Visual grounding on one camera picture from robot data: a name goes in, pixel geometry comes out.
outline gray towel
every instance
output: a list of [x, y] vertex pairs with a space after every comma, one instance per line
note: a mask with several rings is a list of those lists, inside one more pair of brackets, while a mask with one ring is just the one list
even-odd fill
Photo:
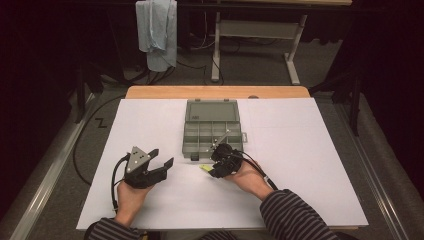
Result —
[[146, 52], [147, 66], [156, 72], [177, 64], [177, 2], [174, 0], [138, 1], [138, 44]]

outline striped sleeve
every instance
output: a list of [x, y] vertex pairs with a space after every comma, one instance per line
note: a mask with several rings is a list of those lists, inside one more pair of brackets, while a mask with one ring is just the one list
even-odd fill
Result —
[[210, 232], [199, 240], [237, 240], [233, 234], [227, 231]]
[[268, 231], [278, 240], [338, 239], [319, 214], [290, 190], [269, 194], [260, 211]]
[[140, 238], [137, 229], [127, 228], [113, 219], [102, 218], [93, 223], [85, 234], [84, 239], [89, 240], [136, 240]]

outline white table leg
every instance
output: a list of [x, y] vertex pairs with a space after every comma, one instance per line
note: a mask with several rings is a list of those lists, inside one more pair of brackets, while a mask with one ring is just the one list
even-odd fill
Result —
[[295, 36], [293, 38], [293, 44], [290, 53], [284, 54], [284, 59], [287, 64], [287, 69], [289, 71], [290, 80], [292, 85], [300, 85], [299, 77], [297, 76], [296, 68], [294, 67], [293, 58], [296, 53], [297, 46], [299, 45], [300, 37], [302, 36], [303, 29], [305, 28], [305, 22], [307, 15], [302, 15], [300, 18], [299, 25], [296, 29]]
[[219, 37], [220, 37], [220, 31], [221, 31], [221, 14], [219, 12], [216, 13], [216, 21], [215, 21], [215, 49], [213, 52], [212, 57], [212, 82], [218, 82], [219, 81], [219, 60], [220, 60], [220, 53], [219, 53]]

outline wrist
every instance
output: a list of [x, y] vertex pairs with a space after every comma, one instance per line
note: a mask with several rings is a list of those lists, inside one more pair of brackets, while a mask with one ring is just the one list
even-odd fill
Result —
[[274, 191], [274, 189], [272, 189], [270, 186], [268, 186], [267, 184], [262, 185], [259, 188], [256, 188], [252, 193], [253, 195], [255, 195], [257, 198], [259, 198], [261, 201], [264, 201], [266, 197], [268, 197], [268, 195], [270, 193], [272, 193]]
[[130, 227], [137, 213], [119, 210], [116, 213], [115, 221], [125, 227]]

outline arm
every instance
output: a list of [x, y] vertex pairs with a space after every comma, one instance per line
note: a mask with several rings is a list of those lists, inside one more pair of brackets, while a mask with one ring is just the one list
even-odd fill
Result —
[[225, 178], [262, 201], [262, 217], [276, 239], [338, 239], [311, 206], [290, 190], [273, 190], [248, 163]]
[[124, 181], [118, 185], [118, 212], [114, 219], [102, 218], [93, 223], [85, 233], [84, 239], [139, 239], [140, 232], [130, 228], [132, 221], [143, 206], [147, 193], [153, 186], [146, 189], [135, 189]]

